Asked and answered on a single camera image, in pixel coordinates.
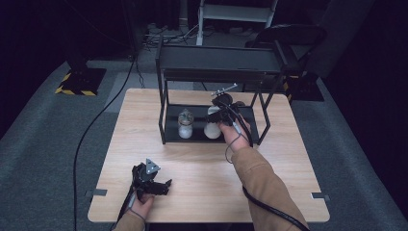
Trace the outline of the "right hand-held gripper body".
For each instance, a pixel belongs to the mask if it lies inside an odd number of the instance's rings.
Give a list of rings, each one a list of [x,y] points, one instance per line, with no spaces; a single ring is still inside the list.
[[[239,117],[240,110],[236,105],[236,102],[233,102],[233,97],[228,93],[229,90],[236,88],[238,85],[234,83],[231,87],[222,88],[216,90],[212,93],[214,99],[212,103],[214,106],[218,106],[220,109],[223,109],[223,114],[221,116],[225,117],[225,125],[232,126],[236,119]]]

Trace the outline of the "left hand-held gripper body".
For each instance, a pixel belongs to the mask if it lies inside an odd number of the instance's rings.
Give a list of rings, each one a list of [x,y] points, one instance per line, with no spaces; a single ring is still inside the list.
[[[131,190],[137,193],[137,196],[143,196],[145,193],[163,195],[164,184],[157,183],[154,178],[161,168],[150,159],[132,169]]]

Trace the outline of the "white-lid jar of white powder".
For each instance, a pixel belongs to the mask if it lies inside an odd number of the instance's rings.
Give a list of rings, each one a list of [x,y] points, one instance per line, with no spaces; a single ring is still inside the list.
[[[208,115],[211,115],[219,110],[218,106],[212,106],[208,109]],[[221,135],[221,131],[218,128],[218,125],[213,122],[208,122],[204,127],[204,134],[208,139],[214,140]]]

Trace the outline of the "silver-lid glass jar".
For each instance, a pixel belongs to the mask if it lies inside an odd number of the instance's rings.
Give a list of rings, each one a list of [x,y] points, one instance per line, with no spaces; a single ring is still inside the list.
[[[178,135],[182,139],[189,139],[192,136],[192,125],[194,117],[192,112],[187,109],[184,109],[178,115]]]

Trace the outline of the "black metal shelf rack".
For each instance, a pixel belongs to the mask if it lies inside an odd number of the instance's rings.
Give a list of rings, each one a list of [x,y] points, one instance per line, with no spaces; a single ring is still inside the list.
[[[268,77],[276,82],[283,80],[284,72],[290,64],[290,56],[285,53],[285,49],[277,40],[270,49],[182,46],[160,41],[156,68],[161,99],[159,129],[162,143],[212,141],[204,134],[204,127],[208,123],[205,116],[209,116],[206,105],[173,104],[169,101],[167,83],[174,81],[254,85],[256,89],[252,102],[260,103],[266,128],[260,132],[256,127],[254,104],[239,107],[240,114],[235,122],[248,122],[250,126],[243,130],[249,136],[250,144],[261,144],[270,127],[268,105],[275,93],[271,89],[268,96],[263,96],[261,84]],[[194,117],[192,136],[189,139],[182,139],[178,135],[178,116],[184,109],[192,112]]]

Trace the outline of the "person's right hand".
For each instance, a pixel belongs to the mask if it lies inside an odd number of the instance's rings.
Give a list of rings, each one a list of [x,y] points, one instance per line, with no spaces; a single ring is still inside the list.
[[[250,146],[247,135],[239,134],[233,126],[227,126],[224,123],[219,123],[217,126],[223,134],[225,142],[234,153]]]

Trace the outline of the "person's left hand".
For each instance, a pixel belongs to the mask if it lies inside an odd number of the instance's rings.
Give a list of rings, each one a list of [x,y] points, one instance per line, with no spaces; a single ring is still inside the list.
[[[128,213],[142,219],[147,219],[153,206],[154,199],[155,196],[149,193],[144,194],[141,199],[134,196],[131,200],[131,207],[129,208]]]

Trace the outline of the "black stand base, striped edge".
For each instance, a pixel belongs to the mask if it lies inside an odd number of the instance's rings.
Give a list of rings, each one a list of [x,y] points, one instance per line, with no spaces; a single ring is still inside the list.
[[[307,72],[301,77],[285,77],[283,81],[283,89],[288,101],[290,103],[294,100],[322,102],[324,98],[317,84],[318,78],[318,75],[312,72]]]
[[[84,71],[69,70],[55,93],[95,96],[106,73],[105,68],[87,68]]]

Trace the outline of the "white step stool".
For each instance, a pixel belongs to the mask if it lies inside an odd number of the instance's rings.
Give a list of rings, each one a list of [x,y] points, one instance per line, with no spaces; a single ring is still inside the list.
[[[269,27],[274,18],[276,7],[279,0],[272,0],[271,5],[267,8],[227,6],[206,4],[201,0],[198,8],[198,32],[196,44],[203,44],[203,28],[205,19],[232,20],[244,22],[264,23]]]

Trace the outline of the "grey curtain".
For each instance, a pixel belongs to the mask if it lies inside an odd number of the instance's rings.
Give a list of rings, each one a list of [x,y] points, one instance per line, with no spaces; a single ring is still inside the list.
[[[319,23],[326,38],[307,63],[307,71],[326,78],[364,23],[375,0],[330,0]]]

